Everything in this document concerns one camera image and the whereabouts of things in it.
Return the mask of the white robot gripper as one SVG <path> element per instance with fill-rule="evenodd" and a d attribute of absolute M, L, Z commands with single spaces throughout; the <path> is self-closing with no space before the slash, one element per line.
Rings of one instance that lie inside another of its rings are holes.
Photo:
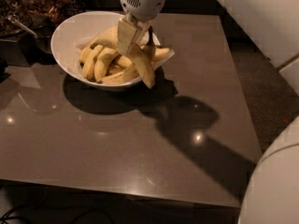
<path fill-rule="evenodd" d="M 165 0 L 120 0 L 126 15 L 137 20 L 135 24 L 125 18 L 118 22 L 117 50 L 126 56 L 130 46 L 139 44 L 151 27 L 151 21 L 164 7 Z"/>

